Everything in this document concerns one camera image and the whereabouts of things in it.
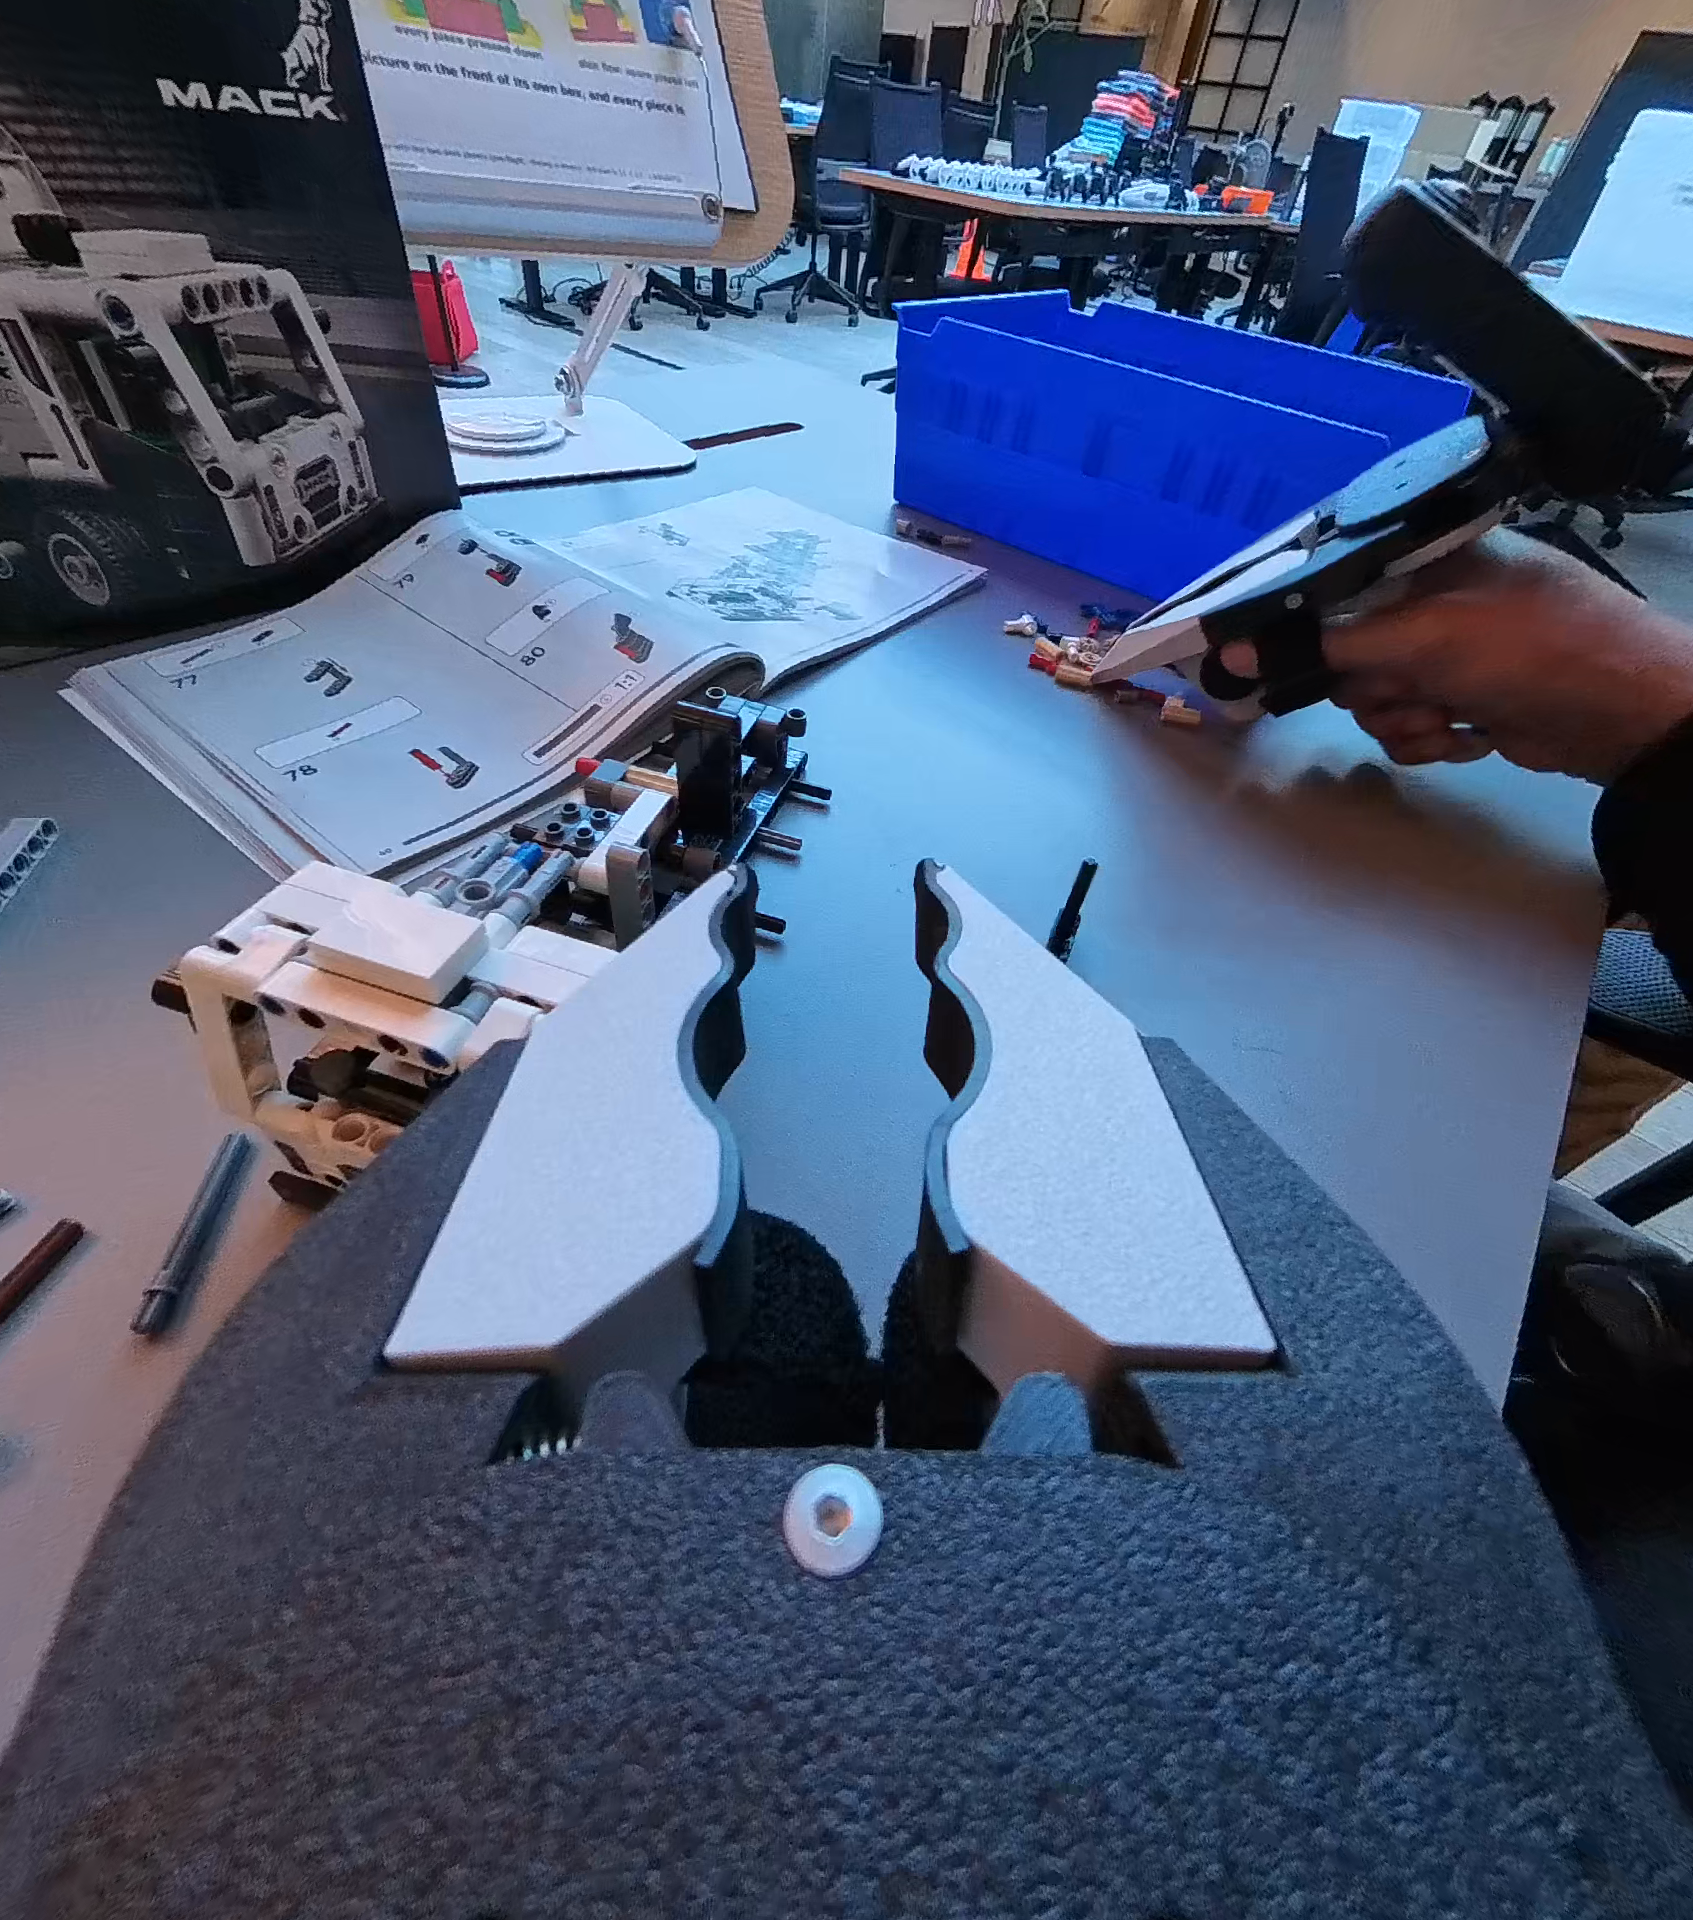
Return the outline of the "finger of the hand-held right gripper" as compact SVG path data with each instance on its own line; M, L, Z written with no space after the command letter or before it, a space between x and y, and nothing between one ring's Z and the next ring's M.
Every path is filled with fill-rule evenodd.
M1260 576L1276 579L1292 564L1309 559L1312 549L1333 533L1334 515L1331 510L1309 510L1301 516L1292 516L1288 523L1272 528L1267 536L1252 540L1248 546L1227 557L1186 587L1175 589L1165 600L1136 619L1122 636L1133 639L1141 632L1168 626L1181 619L1186 619L1184 609L1191 609L1212 595L1231 593L1238 587L1238 582L1250 585Z
M1135 682L1147 673L1170 673L1199 687L1209 643L1201 616L1165 609L1121 635L1093 668L1093 685Z

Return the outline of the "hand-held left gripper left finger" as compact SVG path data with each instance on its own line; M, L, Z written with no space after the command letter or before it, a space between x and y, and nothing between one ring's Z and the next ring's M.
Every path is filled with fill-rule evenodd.
M381 1357L678 1396L753 1303L742 1160L716 1098L746 1054L759 880L738 863L522 1044Z

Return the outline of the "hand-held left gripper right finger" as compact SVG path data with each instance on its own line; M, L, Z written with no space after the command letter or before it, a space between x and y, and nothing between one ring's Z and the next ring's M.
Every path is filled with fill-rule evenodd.
M1258 1372L1280 1344L1135 1025L953 866L913 879L926 1347L1005 1395L1058 1377Z

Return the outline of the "pile of small lego pieces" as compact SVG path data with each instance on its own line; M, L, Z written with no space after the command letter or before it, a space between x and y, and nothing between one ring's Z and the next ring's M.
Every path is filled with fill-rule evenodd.
M1094 671L1112 653L1136 615L1096 602L1083 605L1085 626L1079 635L1056 632L1033 613L1003 622L1003 636L1029 645L1026 665L1063 688L1094 695L1119 708L1147 708L1162 724L1181 730L1205 727L1202 713L1186 695L1183 681L1141 685L1136 681L1094 682Z

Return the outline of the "partly built lego truck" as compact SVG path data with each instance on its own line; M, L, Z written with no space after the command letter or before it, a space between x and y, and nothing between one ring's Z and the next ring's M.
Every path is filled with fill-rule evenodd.
M410 882L310 863L152 985L186 1018L219 1108L268 1145L268 1186L314 1212L492 1047L527 1043L670 909L753 853L796 855L802 708L711 685L635 760Z

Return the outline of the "dark grey lego axle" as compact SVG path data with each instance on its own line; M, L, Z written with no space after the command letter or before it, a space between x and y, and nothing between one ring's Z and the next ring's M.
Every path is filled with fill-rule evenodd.
M186 1307L192 1285L209 1262L226 1215L235 1207L255 1155L248 1133L228 1133L201 1177L168 1248L145 1285L130 1332L140 1341L162 1337Z

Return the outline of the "black lego set box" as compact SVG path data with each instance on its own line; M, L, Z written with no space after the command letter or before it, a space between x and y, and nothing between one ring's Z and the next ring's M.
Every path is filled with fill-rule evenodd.
M0 2L0 671L459 501L348 7Z

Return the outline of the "person's right hand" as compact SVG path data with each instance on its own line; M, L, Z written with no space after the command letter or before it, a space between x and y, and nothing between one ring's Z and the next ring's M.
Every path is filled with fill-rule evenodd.
M1399 767L1501 756L1605 789L1693 716L1693 629L1509 533L1331 619L1320 647L1333 702Z

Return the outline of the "white paper sign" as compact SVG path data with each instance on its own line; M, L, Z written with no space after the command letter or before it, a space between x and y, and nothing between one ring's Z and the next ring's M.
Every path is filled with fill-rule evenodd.
M1633 123L1547 299L1585 324L1693 341L1693 113Z

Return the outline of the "blue plastic bin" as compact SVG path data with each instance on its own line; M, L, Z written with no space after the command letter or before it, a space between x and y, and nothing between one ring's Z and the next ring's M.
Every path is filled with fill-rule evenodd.
M899 308L895 499L1155 605L1399 449L1463 383L1063 292Z

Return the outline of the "colourful pile of parts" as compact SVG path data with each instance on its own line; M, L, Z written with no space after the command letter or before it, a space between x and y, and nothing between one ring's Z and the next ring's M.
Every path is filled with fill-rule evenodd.
M1143 69L1122 69L1098 84L1079 132L1055 149L1063 169L1143 174L1160 171L1173 150L1181 88Z

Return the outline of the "open instruction booklet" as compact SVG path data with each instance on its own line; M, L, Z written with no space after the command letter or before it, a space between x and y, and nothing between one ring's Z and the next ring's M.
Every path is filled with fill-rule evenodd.
M986 580L759 488L531 540L417 523L284 613L73 676L64 698L256 865L387 879Z

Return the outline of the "white board stand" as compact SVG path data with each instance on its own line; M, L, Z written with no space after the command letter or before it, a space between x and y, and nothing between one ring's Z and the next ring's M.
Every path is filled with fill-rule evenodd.
M613 269L551 394L440 393L445 436L464 495L672 476L696 466L688 444L641 412L620 401L587 397L643 289L643 267L624 262Z

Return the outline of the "red bag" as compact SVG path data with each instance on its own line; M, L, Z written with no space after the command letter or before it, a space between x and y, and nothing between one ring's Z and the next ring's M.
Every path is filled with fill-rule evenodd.
M410 270L410 283L429 366L437 373L466 373L479 350L479 337L454 265L429 254L424 267Z

